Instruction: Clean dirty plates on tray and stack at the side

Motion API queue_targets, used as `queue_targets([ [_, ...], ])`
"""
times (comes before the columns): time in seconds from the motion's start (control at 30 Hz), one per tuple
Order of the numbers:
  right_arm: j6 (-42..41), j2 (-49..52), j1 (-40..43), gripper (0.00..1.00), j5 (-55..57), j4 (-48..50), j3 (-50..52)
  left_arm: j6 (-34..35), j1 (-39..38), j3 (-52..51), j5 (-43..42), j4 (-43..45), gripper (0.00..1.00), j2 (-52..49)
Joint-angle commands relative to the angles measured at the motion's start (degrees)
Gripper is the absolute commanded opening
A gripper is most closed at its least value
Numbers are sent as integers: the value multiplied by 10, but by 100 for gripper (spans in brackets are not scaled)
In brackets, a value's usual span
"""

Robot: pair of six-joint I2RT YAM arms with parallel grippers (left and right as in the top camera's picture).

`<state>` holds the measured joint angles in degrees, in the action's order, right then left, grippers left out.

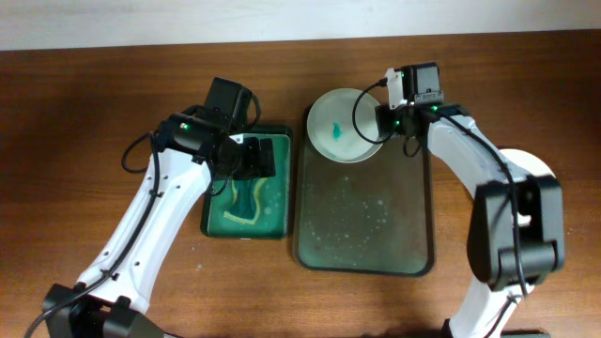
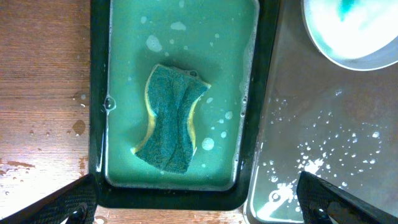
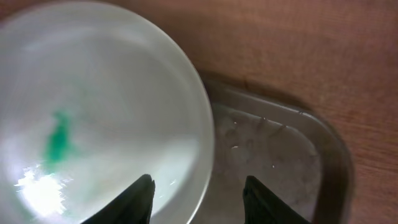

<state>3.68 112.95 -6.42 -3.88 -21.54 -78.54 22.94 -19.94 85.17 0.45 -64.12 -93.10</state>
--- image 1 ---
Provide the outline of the green yellow sponge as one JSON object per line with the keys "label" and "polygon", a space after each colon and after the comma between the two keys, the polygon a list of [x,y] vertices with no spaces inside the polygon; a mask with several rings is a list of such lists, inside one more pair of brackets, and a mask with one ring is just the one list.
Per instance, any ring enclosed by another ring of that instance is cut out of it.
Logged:
{"label": "green yellow sponge", "polygon": [[226,219],[240,224],[256,224],[261,214],[260,195],[265,177],[236,180],[232,187],[232,205],[223,213]]}

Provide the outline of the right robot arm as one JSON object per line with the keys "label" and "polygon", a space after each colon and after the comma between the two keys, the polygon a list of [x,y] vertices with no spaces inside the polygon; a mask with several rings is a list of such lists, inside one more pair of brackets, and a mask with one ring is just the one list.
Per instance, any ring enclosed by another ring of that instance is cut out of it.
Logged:
{"label": "right robot arm", "polygon": [[444,337],[499,337],[513,311],[565,262],[562,186],[507,158],[469,110],[447,103],[434,63],[387,69],[377,85],[379,139],[414,138],[443,161],[472,198],[467,257],[473,274]]}

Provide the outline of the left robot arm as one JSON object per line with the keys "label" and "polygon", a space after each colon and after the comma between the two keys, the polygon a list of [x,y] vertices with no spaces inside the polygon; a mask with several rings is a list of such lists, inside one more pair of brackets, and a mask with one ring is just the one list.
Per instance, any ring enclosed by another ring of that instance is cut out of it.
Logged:
{"label": "left robot arm", "polygon": [[151,148],[145,178],[115,232],[75,286],[51,287],[26,336],[40,324],[52,337],[165,336],[146,312],[193,205],[217,181],[275,174],[271,142],[245,136],[261,115],[255,93],[216,77],[204,103],[144,134]]}

